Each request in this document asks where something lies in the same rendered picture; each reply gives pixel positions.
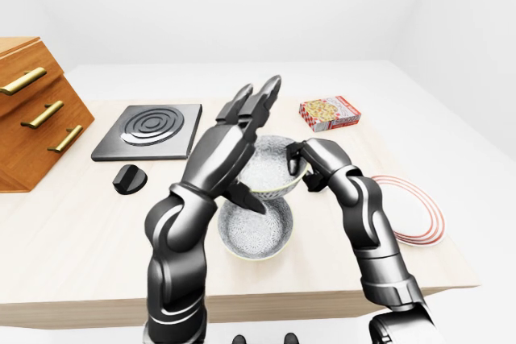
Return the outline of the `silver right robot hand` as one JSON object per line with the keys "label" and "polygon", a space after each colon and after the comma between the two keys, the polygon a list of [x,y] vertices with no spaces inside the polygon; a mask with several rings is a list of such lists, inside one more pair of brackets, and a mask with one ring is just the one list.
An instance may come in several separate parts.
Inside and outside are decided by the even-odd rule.
{"label": "silver right robot hand", "polygon": [[340,145],[327,139],[312,138],[291,143],[286,147],[286,158],[291,176],[298,173],[301,158],[310,164],[313,172],[302,178],[309,192],[321,191],[335,172],[352,164]]}

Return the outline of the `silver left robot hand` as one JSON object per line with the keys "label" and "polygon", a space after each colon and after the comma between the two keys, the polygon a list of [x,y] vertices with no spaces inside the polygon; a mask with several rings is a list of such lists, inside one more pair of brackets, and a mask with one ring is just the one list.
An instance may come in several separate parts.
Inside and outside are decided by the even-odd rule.
{"label": "silver left robot hand", "polygon": [[265,207],[238,175],[255,152],[256,131],[267,122],[277,99],[281,77],[267,80],[257,93],[245,85],[226,103],[216,124],[199,139],[181,182],[170,190],[182,197],[183,211],[213,214],[214,200],[223,196],[237,206],[264,214]]}

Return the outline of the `red printed food box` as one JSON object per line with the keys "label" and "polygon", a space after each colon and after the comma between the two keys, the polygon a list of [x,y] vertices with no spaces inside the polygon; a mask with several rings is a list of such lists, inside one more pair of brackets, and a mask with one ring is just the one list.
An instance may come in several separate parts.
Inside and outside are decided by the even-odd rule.
{"label": "red printed food box", "polygon": [[355,125],[361,117],[361,112],[342,96],[302,102],[299,114],[313,132]]}

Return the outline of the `round black knob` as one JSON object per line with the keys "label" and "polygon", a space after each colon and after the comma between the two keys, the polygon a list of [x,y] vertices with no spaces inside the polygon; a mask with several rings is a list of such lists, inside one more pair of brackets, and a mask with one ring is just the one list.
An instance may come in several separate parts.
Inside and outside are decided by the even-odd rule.
{"label": "round black knob", "polygon": [[134,164],[126,164],[120,168],[112,184],[121,195],[129,195],[140,191],[147,183],[147,174]]}

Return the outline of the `patterned grey bowl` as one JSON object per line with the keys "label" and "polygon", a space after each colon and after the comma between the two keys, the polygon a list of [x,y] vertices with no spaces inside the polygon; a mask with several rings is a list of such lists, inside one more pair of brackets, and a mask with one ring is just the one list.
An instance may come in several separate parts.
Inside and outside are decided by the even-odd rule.
{"label": "patterned grey bowl", "polygon": [[263,202],[265,214],[226,201],[218,215],[218,232],[226,248],[243,259],[277,255],[293,231],[293,215],[283,198]]}
{"label": "patterned grey bowl", "polygon": [[278,135],[259,136],[253,156],[238,176],[239,181],[264,201],[291,192],[309,168],[308,163],[300,159],[297,174],[289,174],[286,147],[293,142],[293,139]]}

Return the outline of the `wooden cabinet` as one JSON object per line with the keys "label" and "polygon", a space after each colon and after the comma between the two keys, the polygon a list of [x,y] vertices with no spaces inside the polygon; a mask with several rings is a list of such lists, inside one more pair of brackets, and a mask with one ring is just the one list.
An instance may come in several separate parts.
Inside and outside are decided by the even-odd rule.
{"label": "wooden cabinet", "polygon": [[93,121],[39,37],[0,37],[0,193],[31,191]]}

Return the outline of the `wooden drawer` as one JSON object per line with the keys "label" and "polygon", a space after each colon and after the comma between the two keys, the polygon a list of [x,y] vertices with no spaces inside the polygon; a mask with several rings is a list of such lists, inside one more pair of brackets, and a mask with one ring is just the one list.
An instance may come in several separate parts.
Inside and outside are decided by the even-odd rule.
{"label": "wooden drawer", "polygon": [[86,129],[94,120],[79,104],[65,105],[38,129],[20,125],[40,111],[0,120],[0,193],[32,190],[60,158],[47,148],[56,146],[68,134],[67,128],[82,125]]}
{"label": "wooden drawer", "polygon": [[[39,127],[22,125],[58,101],[64,105]],[[86,128],[92,121],[92,114],[63,76],[29,85],[10,97],[0,93],[0,156],[14,162],[41,155],[57,146],[69,129]]]}
{"label": "wooden drawer", "polygon": [[43,68],[40,78],[12,95],[0,91],[0,117],[10,114],[46,89],[63,73],[40,37],[0,37],[0,89],[25,77],[29,72]]}

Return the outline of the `flat dark stove plate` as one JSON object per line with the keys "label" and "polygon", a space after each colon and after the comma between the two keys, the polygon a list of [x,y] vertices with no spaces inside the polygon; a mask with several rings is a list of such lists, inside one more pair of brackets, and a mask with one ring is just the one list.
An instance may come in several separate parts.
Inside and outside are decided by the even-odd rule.
{"label": "flat dark stove plate", "polygon": [[200,104],[128,106],[91,154],[94,161],[185,160]]}

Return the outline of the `white plate with red rings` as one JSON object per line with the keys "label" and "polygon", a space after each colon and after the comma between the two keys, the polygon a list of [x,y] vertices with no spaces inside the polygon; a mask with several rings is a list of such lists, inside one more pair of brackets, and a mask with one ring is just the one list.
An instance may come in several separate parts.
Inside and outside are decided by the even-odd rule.
{"label": "white plate with red rings", "polygon": [[411,246],[432,246],[444,238],[446,222],[429,194],[400,177],[373,176],[381,188],[383,208],[396,239]]}

